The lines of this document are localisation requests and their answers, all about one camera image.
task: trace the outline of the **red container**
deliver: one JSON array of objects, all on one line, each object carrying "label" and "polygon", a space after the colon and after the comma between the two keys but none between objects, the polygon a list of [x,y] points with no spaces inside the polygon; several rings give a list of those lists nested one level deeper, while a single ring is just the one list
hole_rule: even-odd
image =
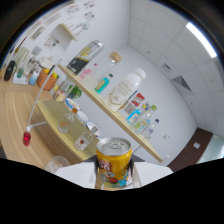
[{"label": "red container", "polygon": [[25,131],[23,134],[23,144],[25,146],[29,146],[30,144],[31,135],[29,132]]}]

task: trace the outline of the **ceiling panel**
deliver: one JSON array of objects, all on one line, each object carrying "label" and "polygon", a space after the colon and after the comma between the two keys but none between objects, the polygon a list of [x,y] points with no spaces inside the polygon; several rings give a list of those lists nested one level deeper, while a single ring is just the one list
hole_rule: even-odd
[{"label": "ceiling panel", "polygon": [[195,96],[196,96],[196,99],[198,100],[198,103],[202,111],[212,112],[212,113],[215,112],[210,93],[196,94]]},{"label": "ceiling panel", "polygon": [[145,21],[148,15],[148,8],[145,4],[139,4],[136,2],[131,3],[131,17]]},{"label": "ceiling panel", "polygon": [[130,33],[136,35],[137,37],[141,37],[143,28],[144,28],[144,22],[142,22],[138,19],[135,19],[135,18],[131,18]]},{"label": "ceiling panel", "polygon": [[175,43],[168,47],[164,52],[164,56],[169,58],[180,73],[184,73],[195,66],[186,53]]},{"label": "ceiling panel", "polygon": [[181,96],[186,96],[186,95],[192,95],[192,92],[186,89],[185,87],[181,86],[180,84],[172,81],[171,82],[174,87],[177,89],[177,91],[180,93]]},{"label": "ceiling panel", "polygon": [[174,39],[184,28],[183,24],[173,17],[152,7],[148,13],[147,23],[156,27],[171,39]]},{"label": "ceiling panel", "polygon": [[[168,65],[171,68],[171,71],[169,73],[166,73],[163,69],[162,66],[164,64]],[[167,58],[163,56],[158,59],[155,65],[168,79],[174,79],[179,76],[179,72],[176,70],[176,68],[171,64],[171,62]]]},{"label": "ceiling panel", "polygon": [[145,41],[140,42],[138,52],[148,60],[150,60],[152,63],[155,63],[161,55],[155,48],[153,48]]},{"label": "ceiling panel", "polygon": [[207,128],[217,128],[217,121],[215,113],[208,113],[203,111],[203,116],[205,118],[205,124]]},{"label": "ceiling panel", "polygon": [[194,95],[182,96],[190,110],[201,111],[198,101]]},{"label": "ceiling panel", "polygon": [[216,113],[224,115],[224,92],[211,93]]},{"label": "ceiling panel", "polygon": [[187,53],[195,65],[200,65],[211,59],[201,42],[185,28],[175,42]]},{"label": "ceiling panel", "polygon": [[224,90],[219,70],[212,60],[199,65],[198,69],[201,72],[210,92]]},{"label": "ceiling panel", "polygon": [[193,93],[208,92],[208,87],[205,80],[197,68],[193,68],[181,74],[181,76],[184,78]]},{"label": "ceiling panel", "polygon": [[142,39],[156,48],[159,52],[164,52],[172,42],[167,35],[148,24],[144,28]]},{"label": "ceiling panel", "polygon": [[180,15],[178,12],[175,12],[173,9],[163,6],[162,4],[150,1],[150,7],[156,8],[156,9],[166,13],[167,15],[172,16],[175,20],[177,20],[178,22],[180,22],[183,25],[186,25],[188,23],[187,19],[184,18],[182,15]]},{"label": "ceiling panel", "polygon": [[138,50],[138,46],[140,43],[140,38],[136,37],[133,34],[129,35],[128,45],[132,47],[134,50]]}]

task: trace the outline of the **cable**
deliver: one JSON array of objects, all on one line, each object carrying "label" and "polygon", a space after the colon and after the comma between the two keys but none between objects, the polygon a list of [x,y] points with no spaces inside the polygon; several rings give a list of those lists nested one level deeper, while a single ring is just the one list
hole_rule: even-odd
[{"label": "cable", "polygon": [[58,66],[58,65],[60,64],[60,62],[62,61],[62,59],[64,59],[64,57],[62,57],[62,58],[58,61],[58,63],[57,63],[56,65],[53,65],[52,68],[50,69],[50,71],[49,71],[49,73],[48,73],[48,77],[45,79],[45,81],[44,81],[44,83],[43,83],[43,85],[42,85],[42,87],[41,87],[41,89],[40,89],[40,91],[39,91],[39,93],[38,93],[38,95],[37,95],[37,97],[36,97],[36,100],[35,100],[35,102],[34,102],[34,104],[33,104],[33,107],[32,107],[31,113],[30,113],[30,117],[29,117],[28,125],[27,125],[27,126],[30,125],[30,121],[31,121],[31,118],[32,118],[32,115],[33,115],[33,111],[34,111],[34,109],[35,109],[35,106],[36,106],[36,104],[37,104],[37,101],[38,101],[38,99],[39,99],[39,97],[40,97],[40,94],[41,94],[41,92],[42,92],[44,86],[46,85],[47,81],[48,81],[49,78],[51,77],[51,73],[52,73],[53,68],[54,68],[55,66]]}]

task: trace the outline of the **white wall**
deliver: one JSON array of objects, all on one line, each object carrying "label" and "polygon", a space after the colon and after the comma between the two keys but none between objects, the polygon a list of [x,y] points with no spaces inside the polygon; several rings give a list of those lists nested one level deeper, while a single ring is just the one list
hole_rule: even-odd
[{"label": "white wall", "polygon": [[[68,15],[65,11],[65,8],[68,8],[68,3],[64,3],[64,7],[59,7],[59,10],[54,9],[56,13],[60,14],[60,17],[56,19],[53,23],[48,26],[45,26],[44,23],[47,21],[47,14],[44,17],[40,17],[36,22],[41,22],[39,26],[35,28],[33,32],[29,32],[27,29],[21,36],[20,41],[16,46],[22,41],[23,38],[27,36],[27,39],[24,41],[22,47],[28,48],[32,51],[35,46],[42,48],[42,51],[38,55],[37,59],[42,56],[53,56],[53,61],[57,63],[61,57],[65,57],[63,60],[63,65],[67,65],[73,57],[75,57],[80,50],[82,50],[86,45],[91,41],[97,39],[101,41],[105,49],[97,55],[93,61],[89,63],[91,66],[95,62],[100,64],[100,61],[113,52],[121,49],[127,45],[128,42],[128,32],[129,32],[129,18],[130,18],[130,1],[129,0],[94,0],[95,6],[89,9],[86,9],[84,3],[88,1],[77,1],[71,5],[78,5],[80,10],[73,14],[74,23],[77,25],[81,22],[85,22],[85,13],[93,12],[95,19],[89,21],[90,27],[88,30],[81,32],[77,39],[78,41],[71,40],[71,38],[63,32],[58,24],[63,23],[71,15]],[[45,31],[41,33],[37,39],[33,40],[31,36],[33,33],[41,26],[45,26]],[[47,41],[50,35],[55,35],[58,37],[60,43],[53,49],[50,50],[44,46],[44,43]],[[64,76],[60,69],[55,69],[59,75]]]},{"label": "white wall", "polygon": [[[106,95],[116,83],[131,73],[136,67],[146,72],[147,78],[141,83],[138,92],[150,104],[155,104],[158,108],[152,115],[152,120],[158,118],[160,122],[152,135],[150,143],[160,153],[162,158],[165,158],[164,152],[169,155],[169,158],[161,163],[161,165],[166,166],[182,151],[194,134],[197,128],[195,121],[178,91],[151,62],[127,46],[118,52],[122,56],[122,61],[114,68],[114,78],[112,78],[110,85],[101,95]],[[127,138],[132,143],[133,149],[139,146],[110,117],[89,100],[85,94],[77,102],[91,121],[98,122],[103,127],[103,138],[120,136]],[[170,136],[169,140],[163,139],[165,134]],[[158,164],[158,161],[143,148],[140,148],[135,154],[147,162]]]}]

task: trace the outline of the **ceiling light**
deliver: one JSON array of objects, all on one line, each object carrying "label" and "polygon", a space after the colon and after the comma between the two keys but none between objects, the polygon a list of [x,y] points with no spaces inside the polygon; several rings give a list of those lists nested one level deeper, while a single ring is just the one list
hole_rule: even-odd
[{"label": "ceiling light", "polygon": [[207,39],[203,36],[203,34],[192,24],[188,23],[186,27],[198,38],[198,40],[203,44],[205,49],[208,51],[211,58],[217,57],[214,49],[212,48],[211,44],[207,41]]}]

